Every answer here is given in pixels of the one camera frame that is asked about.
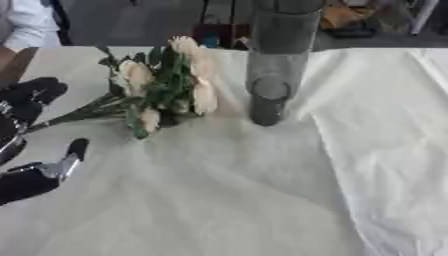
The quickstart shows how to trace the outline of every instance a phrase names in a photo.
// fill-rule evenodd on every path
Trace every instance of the white tablecloth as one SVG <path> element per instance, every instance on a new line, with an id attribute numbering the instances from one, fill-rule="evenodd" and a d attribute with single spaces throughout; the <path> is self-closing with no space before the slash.
<path id="1" fill-rule="evenodd" d="M 77 137 L 91 147 L 58 190 L 0 208 L 0 255 L 448 255 L 448 50 L 314 53 L 272 128 L 246 117 L 246 54 L 213 55 L 210 117 L 145 141 L 112 121 L 28 136 L 2 170 L 58 160 Z M 41 120 L 107 90 L 101 57 L 39 51 L 24 79 L 70 85 Z"/>

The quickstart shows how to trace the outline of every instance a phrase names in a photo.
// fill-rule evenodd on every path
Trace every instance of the cream flower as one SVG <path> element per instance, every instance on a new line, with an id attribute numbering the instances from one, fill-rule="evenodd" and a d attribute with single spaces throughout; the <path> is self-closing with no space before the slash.
<path id="1" fill-rule="evenodd" d="M 191 60 L 191 74 L 195 77 L 201 77 L 206 80 L 212 80 L 215 76 L 215 67 L 209 56 L 203 52 L 196 55 Z"/>
<path id="2" fill-rule="evenodd" d="M 141 114 L 140 120 L 143 122 L 145 130 L 148 133 L 153 133 L 159 128 L 160 113 L 152 108 L 147 108 Z"/>
<path id="3" fill-rule="evenodd" d="M 173 50 L 180 54 L 185 54 L 187 57 L 192 57 L 201 49 L 196 41 L 188 36 L 174 37 L 168 41 Z"/>
<path id="4" fill-rule="evenodd" d="M 114 80 L 124 88 L 127 96 L 143 97 L 145 96 L 144 86 L 154 81 L 154 76 L 143 63 L 126 60 L 120 64 Z"/>
<path id="5" fill-rule="evenodd" d="M 198 78 L 198 83 L 194 87 L 193 97 L 194 109 L 198 115 L 212 113 L 218 107 L 215 88 L 208 80 Z"/>

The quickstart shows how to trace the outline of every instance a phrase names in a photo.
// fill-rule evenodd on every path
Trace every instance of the gray glass vase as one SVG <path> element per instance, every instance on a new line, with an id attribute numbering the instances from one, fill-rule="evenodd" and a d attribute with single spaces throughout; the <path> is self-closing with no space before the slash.
<path id="1" fill-rule="evenodd" d="M 271 126 L 296 94 L 319 25 L 323 0 L 254 0 L 247 90 L 250 117 Z"/>

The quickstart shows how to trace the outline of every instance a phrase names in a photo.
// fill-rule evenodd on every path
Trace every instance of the white sleeve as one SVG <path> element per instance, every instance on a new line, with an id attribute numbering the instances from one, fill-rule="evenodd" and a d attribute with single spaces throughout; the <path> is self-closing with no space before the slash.
<path id="1" fill-rule="evenodd" d="M 43 6 L 41 0 L 10 1 L 8 20 L 13 32 L 4 46 L 15 52 L 28 47 L 42 47 L 48 32 L 55 30 L 52 8 Z"/>

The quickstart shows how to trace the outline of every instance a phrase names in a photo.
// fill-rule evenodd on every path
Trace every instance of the floor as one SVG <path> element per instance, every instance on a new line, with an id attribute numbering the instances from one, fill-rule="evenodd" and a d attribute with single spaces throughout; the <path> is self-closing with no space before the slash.
<path id="1" fill-rule="evenodd" d="M 249 21 L 252 0 L 238 1 L 237 21 Z M 163 45 L 171 36 L 190 35 L 198 22 L 202 0 L 62 0 L 76 45 Z M 211 0 L 210 20 L 225 23 L 230 0 Z M 448 36 L 430 26 L 420 36 L 382 34 L 372 39 L 336 40 L 319 33 L 315 49 L 347 47 L 448 47 Z"/>

